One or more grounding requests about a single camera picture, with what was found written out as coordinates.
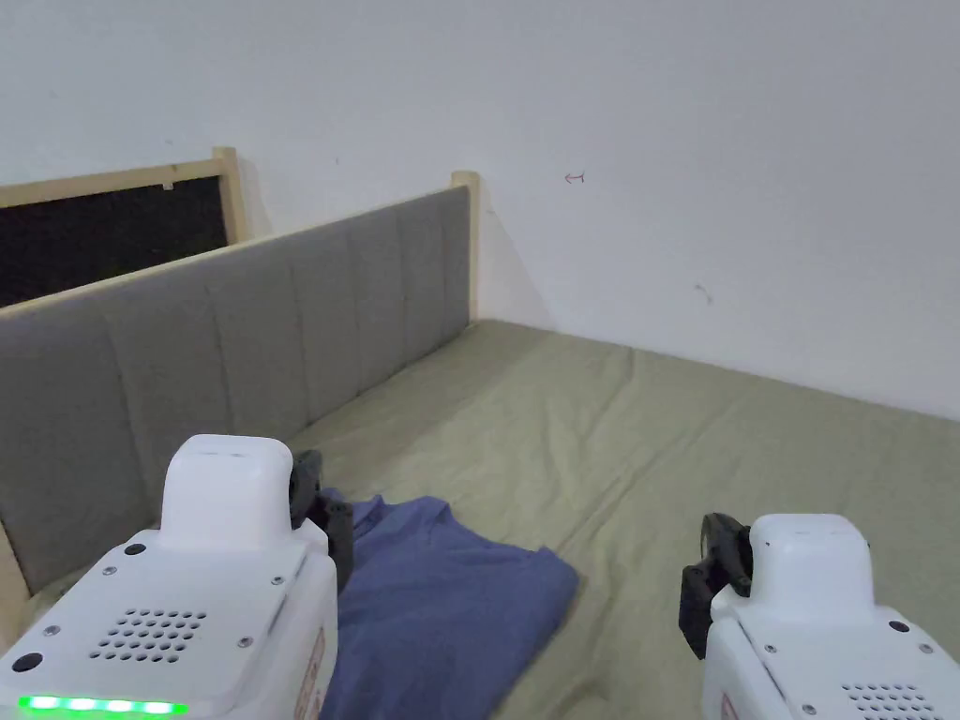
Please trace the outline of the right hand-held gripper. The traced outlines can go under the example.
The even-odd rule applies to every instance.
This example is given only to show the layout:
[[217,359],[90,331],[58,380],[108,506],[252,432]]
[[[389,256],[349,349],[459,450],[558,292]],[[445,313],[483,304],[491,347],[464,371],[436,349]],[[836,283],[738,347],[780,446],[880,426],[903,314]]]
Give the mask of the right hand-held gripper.
[[703,664],[705,719],[955,719],[959,667],[875,599],[849,520],[707,514],[682,570],[678,625]]

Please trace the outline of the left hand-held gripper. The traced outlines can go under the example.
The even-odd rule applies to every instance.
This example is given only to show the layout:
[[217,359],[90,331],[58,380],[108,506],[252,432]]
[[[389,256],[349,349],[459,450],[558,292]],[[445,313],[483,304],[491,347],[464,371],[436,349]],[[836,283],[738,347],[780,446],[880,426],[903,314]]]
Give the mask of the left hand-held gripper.
[[353,568],[323,458],[197,435],[154,530],[112,548],[1,662],[5,719],[316,719]]

